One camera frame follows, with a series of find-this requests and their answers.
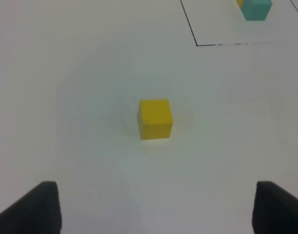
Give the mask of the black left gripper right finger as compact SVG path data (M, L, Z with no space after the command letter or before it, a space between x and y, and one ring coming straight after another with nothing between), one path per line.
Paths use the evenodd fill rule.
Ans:
M298 198L274 182L257 182L252 228L256 234L298 234Z

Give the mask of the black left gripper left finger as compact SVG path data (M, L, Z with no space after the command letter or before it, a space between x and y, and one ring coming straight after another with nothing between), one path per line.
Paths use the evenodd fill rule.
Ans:
M0 234L59 234L62 214L57 183L44 181L0 213Z

